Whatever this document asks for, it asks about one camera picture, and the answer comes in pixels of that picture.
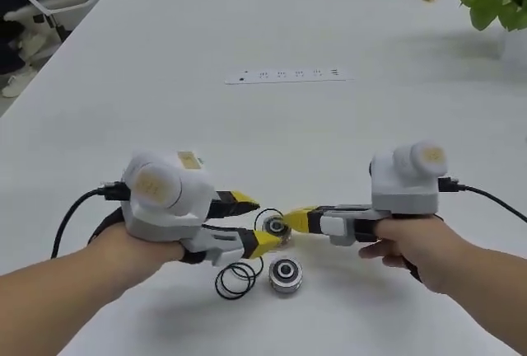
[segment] black cable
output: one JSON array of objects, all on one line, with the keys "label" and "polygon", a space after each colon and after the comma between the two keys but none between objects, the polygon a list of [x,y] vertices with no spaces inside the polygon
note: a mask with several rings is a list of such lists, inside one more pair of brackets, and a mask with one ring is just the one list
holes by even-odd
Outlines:
[{"label": "black cable", "polygon": [[512,214],[514,214],[517,218],[523,220],[527,223],[527,216],[525,216],[522,212],[512,208],[509,204],[505,203],[501,199],[495,197],[494,195],[488,193],[487,191],[477,189],[476,187],[471,187],[469,185],[459,185],[459,189],[461,191],[470,191],[471,193],[482,195],[483,197],[489,198],[491,201],[494,201],[496,204],[500,205],[502,208],[505,208]]},{"label": "black cable", "polygon": [[491,201],[500,205],[502,208],[514,214],[520,220],[527,223],[527,216],[525,216],[522,212],[512,208],[509,204],[497,198],[496,196],[492,195],[491,193],[488,193],[485,190],[480,190],[480,189],[477,189],[476,187],[471,187],[470,185],[461,185],[459,183],[459,180],[452,179],[451,177],[441,177],[438,179],[437,184],[439,186],[439,191],[441,193],[458,193],[460,191],[469,191],[471,193],[475,193],[475,194],[482,195],[483,197],[487,197]]},{"label": "black cable", "polygon": [[[254,230],[256,230],[258,219],[262,216],[262,214],[266,212],[276,212],[280,216],[283,216],[282,212],[280,212],[279,210],[275,208],[264,209],[260,213],[258,213],[256,218],[254,219],[254,223],[253,223]],[[218,272],[217,277],[214,280],[214,288],[216,289],[216,293],[221,298],[233,301],[233,300],[238,300],[242,298],[244,295],[250,292],[251,289],[256,284],[256,279],[264,271],[264,259],[262,257],[259,257],[258,260],[260,261],[260,267],[258,270],[254,270],[253,267],[251,267],[249,264],[242,262],[242,261],[236,261],[235,263],[231,263],[227,267],[223,268],[220,272]],[[245,281],[246,282],[245,288],[239,291],[230,289],[225,283],[225,274],[227,272],[230,272],[239,280]]]},{"label": "black cable", "polygon": [[66,226],[68,225],[68,222],[70,218],[72,218],[73,214],[77,210],[81,204],[86,201],[87,199],[93,197],[94,195],[103,195],[104,189],[99,188],[92,190],[90,192],[85,193],[81,198],[79,198],[75,203],[72,205],[72,207],[68,210],[66,215],[64,216],[62,222],[58,226],[57,235],[55,235],[55,240],[53,242],[53,251],[51,252],[51,259],[57,258],[58,255],[58,248],[60,247],[60,241],[63,239],[64,230],[66,229]]},{"label": "black cable", "polygon": [[85,193],[81,198],[75,201],[58,226],[57,235],[55,235],[55,240],[53,242],[51,259],[57,258],[58,248],[60,247],[60,242],[63,239],[64,230],[66,229],[69,220],[72,218],[72,215],[84,201],[90,197],[93,197],[94,195],[104,195],[107,201],[128,201],[130,200],[130,189],[122,181],[115,181]]}]

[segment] human hand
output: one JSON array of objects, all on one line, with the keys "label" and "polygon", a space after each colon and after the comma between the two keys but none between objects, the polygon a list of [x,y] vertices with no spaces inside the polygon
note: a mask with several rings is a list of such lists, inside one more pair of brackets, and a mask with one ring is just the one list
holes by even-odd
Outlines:
[{"label": "human hand", "polygon": [[440,218],[385,219],[375,234],[381,239],[363,247],[363,259],[382,257],[389,267],[406,268],[403,257],[417,266],[421,281],[432,292],[443,293],[445,284],[473,247]]},{"label": "human hand", "polygon": [[183,258],[184,248],[178,242],[148,242],[132,237],[124,223],[106,228],[86,252],[102,266],[114,272],[121,293],[154,275],[164,263]]}]

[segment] power strip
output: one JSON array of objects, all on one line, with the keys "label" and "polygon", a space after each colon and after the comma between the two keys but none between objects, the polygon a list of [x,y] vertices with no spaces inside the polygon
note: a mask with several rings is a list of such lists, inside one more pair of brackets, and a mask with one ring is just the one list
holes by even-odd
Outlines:
[{"label": "power strip", "polygon": [[229,76],[225,84],[260,84],[262,82],[344,82],[351,80],[341,68],[313,68],[298,70],[245,70]]}]

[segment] metal bearing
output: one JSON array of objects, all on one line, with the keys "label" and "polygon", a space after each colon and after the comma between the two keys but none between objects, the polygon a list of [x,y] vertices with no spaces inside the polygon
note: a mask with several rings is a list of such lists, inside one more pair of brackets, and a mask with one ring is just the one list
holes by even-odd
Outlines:
[{"label": "metal bearing", "polygon": [[270,216],[265,218],[262,230],[282,239],[280,246],[285,246],[291,240],[291,228],[286,226],[282,216]]},{"label": "metal bearing", "polygon": [[292,294],[302,285],[302,266],[290,257],[280,257],[269,266],[269,282],[280,294]]}]

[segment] shoe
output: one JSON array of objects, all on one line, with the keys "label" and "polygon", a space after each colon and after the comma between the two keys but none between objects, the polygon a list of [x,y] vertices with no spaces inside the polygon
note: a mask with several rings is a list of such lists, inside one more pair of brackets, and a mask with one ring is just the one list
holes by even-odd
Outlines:
[{"label": "shoe", "polygon": [[20,57],[27,62],[33,55],[38,53],[42,47],[44,47],[47,40],[47,35],[32,33],[29,31],[27,31],[27,33],[24,32],[18,44],[18,47],[20,48]]},{"label": "shoe", "polygon": [[2,96],[4,98],[16,98],[27,87],[27,85],[35,78],[37,71],[31,67],[23,68],[9,77],[7,85],[2,89]]}]

